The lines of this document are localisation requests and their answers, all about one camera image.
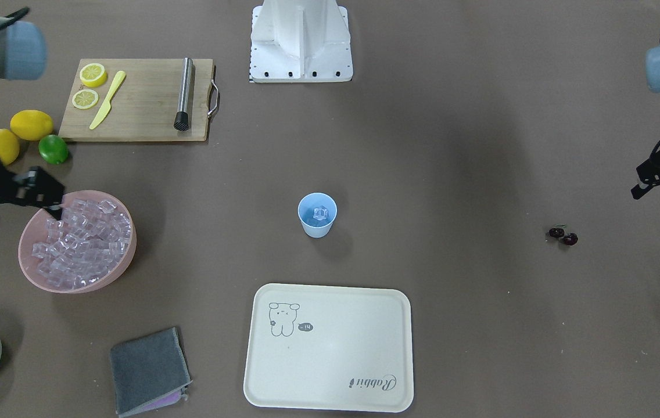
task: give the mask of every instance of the lime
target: lime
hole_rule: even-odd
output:
[[[53,132],[53,121],[43,111],[23,110],[12,117],[9,129],[24,140],[40,140]]]
[[[9,129],[0,129],[0,161],[11,164],[20,154],[20,142]]]
[[[107,80],[107,73],[102,64],[87,64],[80,70],[80,81],[87,87],[101,87]]]
[[[38,142],[38,152],[46,162],[61,164],[69,156],[67,143],[59,135],[46,135]]]
[[[95,90],[89,88],[80,90],[72,96],[72,106],[82,110],[90,109],[97,104],[98,97]]]

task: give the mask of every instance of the folded towel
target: folded towel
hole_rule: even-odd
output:
[[[172,405],[191,383],[175,328],[115,345],[110,367],[120,418]]]

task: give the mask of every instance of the brown table surface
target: brown table surface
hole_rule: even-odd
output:
[[[260,2],[0,1],[48,40],[37,81],[0,80],[58,128],[82,57],[212,58],[207,143],[78,143],[42,164],[117,196],[131,267],[81,296],[17,265],[29,207],[0,206],[0,416],[115,416],[110,347],[178,326],[190,399],[150,416],[362,416],[256,408],[242,394],[266,283],[391,288],[412,304],[415,400],[401,416],[660,416],[660,188],[634,201],[660,138],[644,79],[660,0],[343,0],[356,73],[248,83]],[[296,204],[339,216],[304,235]],[[555,223],[580,242],[545,240]]]

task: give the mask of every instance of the bowl of ice cubes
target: bowl of ice cubes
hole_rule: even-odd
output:
[[[46,291],[84,293],[109,285],[131,263],[137,234],[126,206],[96,190],[64,195],[62,220],[40,210],[17,246],[26,278]]]

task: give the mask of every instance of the blue paper cup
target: blue paper cup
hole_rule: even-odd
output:
[[[314,219],[314,210],[319,207],[327,208],[327,219]],[[299,220],[302,222],[304,232],[312,238],[322,238],[327,235],[335,222],[338,207],[330,196],[325,193],[310,193],[299,202],[297,210]]]

